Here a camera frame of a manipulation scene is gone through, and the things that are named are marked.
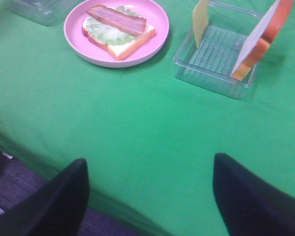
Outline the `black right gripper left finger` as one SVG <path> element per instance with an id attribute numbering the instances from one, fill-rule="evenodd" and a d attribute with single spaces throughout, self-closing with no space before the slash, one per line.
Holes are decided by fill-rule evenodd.
<path id="1" fill-rule="evenodd" d="M 88 166 L 80 158 L 33 195 L 1 214 L 0 236 L 76 236 L 88 201 Z"/>

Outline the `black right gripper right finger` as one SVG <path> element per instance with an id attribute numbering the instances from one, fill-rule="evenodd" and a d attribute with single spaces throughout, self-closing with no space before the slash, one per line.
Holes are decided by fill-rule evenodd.
<path id="1" fill-rule="evenodd" d="M 231 236 L 295 236 L 295 198 L 225 153 L 214 156 L 212 188 Z"/>

